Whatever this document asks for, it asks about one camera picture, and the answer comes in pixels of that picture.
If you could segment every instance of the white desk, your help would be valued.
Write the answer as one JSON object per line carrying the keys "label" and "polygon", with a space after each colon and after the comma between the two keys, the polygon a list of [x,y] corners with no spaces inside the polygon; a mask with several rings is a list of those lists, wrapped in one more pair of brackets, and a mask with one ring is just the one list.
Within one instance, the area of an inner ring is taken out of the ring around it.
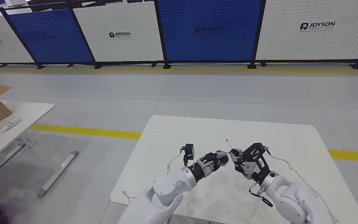
{"label": "white desk", "polygon": [[55,106],[54,104],[40,104],[36,102],[15,102],[4,100],[1,102],[3,102],[10,109],[12,114],[0,121],[0,129],[3,128],[8,121],[17,116],[19,116],[22,121],[6,132],[0,132],[0,152],[11,144],[17,137],[19,137],[22,132],[42,118]]}
{"label": "white desk", "polygon": [[[5,132],[0,132],[0,152],[2,152],[6,147],[8,147],[12,142],[14,142],[22,132],[24,132],[40,118],[42,118],[55,106],[54,104],[42,104],[36,102],[19,102],[4,100],[2,100],[2,102],[10,109],[10,111],[12,111],[12,114],[0,121],[0,129],[4,127],[8,121],[12,120],[15,117],[19,116],[22,121],[16,124],[13,128]],[[13,155],[15,155],[16,152],[18,152],[22,147],[24,147],[26,143],[28,142],[20,142],[20,144],[13,148],[8,154],[0,154],[0,167],[4,165]],[[63,164],[57,165],[52,159],[44,157],[43,155],[37,153],[37,155],[40,156],[43,160],[45,160],[48,164],[51,164],[52,168],[55,171],[51,178],[39,190],[37,194],[39,198],[42,198],[46,194],[48,189],[53,185],[56,179],[61,175],[61,173],[66,169],[66,167],[77,154],[77,151],[73,151]]]}
{"label": "white desk", "polygon": [[[166,173],[168,162],[186,143],[194,144],[198,159],[208,152],[229,151],[225,139],[233,148],[243,150],[261,142],[274,156],[287,159],[295,167],[325,199],[340,224],[354,223],[358,206],[322,139],[310,125],[153,116],[119,177],[111,200],[128,204],[122,190],[130,196],[138,195],[157,176]],[[171,170],[183,166],[182,156],[172,162]],[[265,159],[271,170],[301,181],[286,163],[268,155]],[[229,160],[227,166],[185,193],[175,213],[227,224],[288,224],[275,208],[249,194],[246,188],[253,183],[236,172]]]}

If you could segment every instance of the small white object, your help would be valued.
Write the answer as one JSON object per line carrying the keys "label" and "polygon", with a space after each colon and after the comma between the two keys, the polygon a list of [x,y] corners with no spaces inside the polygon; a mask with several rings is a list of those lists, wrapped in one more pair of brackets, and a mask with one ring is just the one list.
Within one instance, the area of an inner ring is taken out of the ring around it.
{"label": "small white object", "polygon": [[12,120],[10,120],[8,123],[5,124],[5,126],[1,129],[1,131],[5,132],[9,130],[10,128],[14,127],[16,124],[18,124],[22,119],[18,116]]}

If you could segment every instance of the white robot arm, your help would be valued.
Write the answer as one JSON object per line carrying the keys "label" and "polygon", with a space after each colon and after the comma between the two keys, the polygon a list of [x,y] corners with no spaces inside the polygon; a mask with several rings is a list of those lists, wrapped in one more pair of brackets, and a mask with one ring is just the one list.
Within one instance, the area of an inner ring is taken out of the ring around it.
{"label": "white robot arm", "polygon": [[[180,170],[157,179],[146,191],[139,194],[123,213],[119,224],[164,224],[183,200],[183,192],[189,192],[197,182],[217,171],[228,163],[227,153],[217,151],[201,157],[192,166],[187,167],[187,160],[194,157],[192,144],[184,147],[186,153],[184,164]],[[272,203],[261,194],[271,198],[279,213],[291,224],[336,224],[329,209],[317,198],[316,192],[306,184],[292,182],[274,171],[270,171],[263,153],[270,153],[261,143],[254,143],[245,151],[232,149],[230,157],[235,164],[235,170],[247,179],[254,180],[261,186],[255,193],[264,203],[273,207]],[[286,186],[283,193],[277,190]],[[156,195],[165,208],[157,208],[152,199]]]}
{"label": "white robot arm", "polygon": [[[194,147],[192,144],[184,146],[186,153],[184,163],[192,160]],[[197,182],[225,166],[229,157],[225,152],[208,153],[199,158],[192,166],[184,166],[180,170],[167,173],[157,179],[146,191],[140,193],[126,208],[119,224],[164,224],[172,216],[175,209],[183,200],[183,192],[189,192]],[[156,195],[165,208],[157,208],[152,199]]]}
{"label": "white robot arm", "polygon": [[232,149],[230,157],[235,164],[235,170],[241,172],[247,179],[253,179],[261,186],[257,194],[264,203],[272,204],[261,194],[271,198],[279,213],[292,224],[336,224],[329,209],[317,198],[316,192],[307,184],[292,182],[274,171],[270,171],[263,153],[268,148],[261,143],[254,143],[245,151]]}

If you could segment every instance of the yellow tape stripe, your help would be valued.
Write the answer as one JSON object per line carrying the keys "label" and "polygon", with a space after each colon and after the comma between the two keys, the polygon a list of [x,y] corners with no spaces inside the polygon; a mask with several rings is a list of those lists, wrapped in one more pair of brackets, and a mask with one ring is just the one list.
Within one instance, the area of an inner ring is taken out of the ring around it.
{"label": "yellow tape stripe", "polygon": [[94,128],[78,128],[78,127],[67,127],[59,125],[47,125],[47,124],[34,124],[31,126],[32,130],[48,130],[51,132],[64,132],[73,134],[88,134],[92,136],[107,136],[115,138],[131,138],[139,139],[140,132],[124,132],[121,130],[103,130]]}
{"label": "yellow tape stripe", "polygon": [[[47,130],[51,132],[64,132],[72,134],[88,134],[92,136],[107,136],[115,138],[130,138],[139,139],[142,135],[140,132],[125,132],[122,130],[103,130],[94,128],[79,128],[79,127],[67,127],[59,125],[47,125],[47,124],[34,124],[31,127],[32,130]],[[332,158],[341,160],[357,160],[358,151],[345,151],[345,150],[329,150]]]}
{"label": "yellow tape stripe", "polygon": [[245,69],[245,68],[1,68],[0,72],[247,72],[247,73],[358,73],[358,69]]}
{"label": "yellow tape stripe", "polygon": [[329,150],[332,158],[341,160],[358,160],[358,151]]}

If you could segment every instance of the wire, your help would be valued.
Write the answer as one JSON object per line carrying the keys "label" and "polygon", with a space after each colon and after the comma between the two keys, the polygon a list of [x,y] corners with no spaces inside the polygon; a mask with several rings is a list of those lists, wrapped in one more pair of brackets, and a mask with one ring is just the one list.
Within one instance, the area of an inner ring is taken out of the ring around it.
{"label": "wire", "polygon": [[229,146],[230,146],[230,150],[233,149],[233,147],[231,146],[230,142],[226,139],[226,141],[228,142]]}
{"label": "wire", "polygon": [[180,150],[179,155],[177,155],[176,157],[174,157],[174,158],[169,162],[169,164],[168,164],[168,166],[167,166],[167,171],[168,171],[168,173],[170,173],[170,163],[171,163],[173,160],[175,160],[176,158],[178,158],[180,155],[181,155],[181,150]]}
{"label": "wire", "polygon": [[303,182],[304,182],[305,184],[307,184],[307,186],[309,186],[309,187],[321,198],[321,200],[323,201],[324,205],[327,207],[327,209],[328,209],[328,211],[329,211],[329,214],[331,215],[331,218],[332,218],[334,221],[339,222],[339,221],[335,218],[335,216],[333,215],[332,211],[330,210],[329,206],[327,205],[326,201],[322,198],[322,196],[321,196],[315,189],[313,189],[313,188],[303,179],[303,177],[293,168],[293,166],[292,166],[287,160],[284,160],[283,158],[277,158],[277,157],[271,155],[268,150],[267,150],[267,153],[268,153],[272,158],[275,158],[275,159],[277,159],[277,160],[281,160],[281,161],[283,161],[283,162],[286,162],[286,163],[289,165],[290,169],[293,170],[293,171],[295,171],[295,173],[303,180]]}
{"label": "wire", "polygon": [[135,198],[135,197],[128,196],[127,193],[124,190],[122,190],[122,194],[127,197],[129,204],[130,204],[130,199],[129,198],[133,198],[133,199]]}

